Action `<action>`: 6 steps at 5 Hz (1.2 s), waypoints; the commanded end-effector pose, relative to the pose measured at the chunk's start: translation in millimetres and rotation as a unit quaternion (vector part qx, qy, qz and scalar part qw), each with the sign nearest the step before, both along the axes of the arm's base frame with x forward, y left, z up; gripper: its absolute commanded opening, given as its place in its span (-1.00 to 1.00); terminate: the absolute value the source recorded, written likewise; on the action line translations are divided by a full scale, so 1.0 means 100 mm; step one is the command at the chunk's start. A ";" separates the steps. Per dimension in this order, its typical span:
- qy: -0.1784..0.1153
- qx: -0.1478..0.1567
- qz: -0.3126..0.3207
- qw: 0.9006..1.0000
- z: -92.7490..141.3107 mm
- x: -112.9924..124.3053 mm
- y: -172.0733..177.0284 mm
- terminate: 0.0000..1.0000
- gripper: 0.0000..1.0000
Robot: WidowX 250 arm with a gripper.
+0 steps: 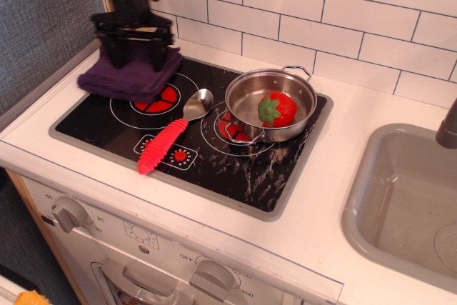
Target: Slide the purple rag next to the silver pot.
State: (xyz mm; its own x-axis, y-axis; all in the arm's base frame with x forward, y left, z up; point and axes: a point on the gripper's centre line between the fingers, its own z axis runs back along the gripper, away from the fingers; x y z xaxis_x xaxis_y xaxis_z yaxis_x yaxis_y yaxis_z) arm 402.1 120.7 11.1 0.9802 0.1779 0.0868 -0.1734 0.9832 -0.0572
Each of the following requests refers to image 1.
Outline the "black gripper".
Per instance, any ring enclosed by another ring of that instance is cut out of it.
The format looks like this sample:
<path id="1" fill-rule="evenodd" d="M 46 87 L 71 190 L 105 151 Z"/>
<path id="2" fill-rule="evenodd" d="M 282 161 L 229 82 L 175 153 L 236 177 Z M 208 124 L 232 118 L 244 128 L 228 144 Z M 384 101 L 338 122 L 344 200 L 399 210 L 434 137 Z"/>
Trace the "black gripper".
<path id="1" fill-rule="evenodd" d="M 106 36 L 103 46 L 111 64 L 117 69 L 127 64 L 127 39 L 151 40 L 151 64 L 154 71 L 161 71 L 166 63 L 169 45 L 173 43 L 172 22 L 155 15 L 149 8 L 149 0 L 112 1 L 113 11 L 91 16 L 96 31 Z"/>

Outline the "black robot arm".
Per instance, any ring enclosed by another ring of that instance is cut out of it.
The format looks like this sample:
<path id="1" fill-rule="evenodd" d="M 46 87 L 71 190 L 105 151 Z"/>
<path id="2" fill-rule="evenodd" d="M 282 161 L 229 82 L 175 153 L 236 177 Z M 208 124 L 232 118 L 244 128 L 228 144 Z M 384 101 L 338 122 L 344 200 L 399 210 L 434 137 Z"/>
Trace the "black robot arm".
<path id="1" fill-rule="evenodd" d="M 128 63 L 127 42 L 146 43 L 155 71 L 163 69 L 168 46 L 173 43 L 172 22 L 155 15 L 149 0 L 112 0 L 114 10 L 91 16 L 96 35 L 111 64 L 121 69 Z"/>

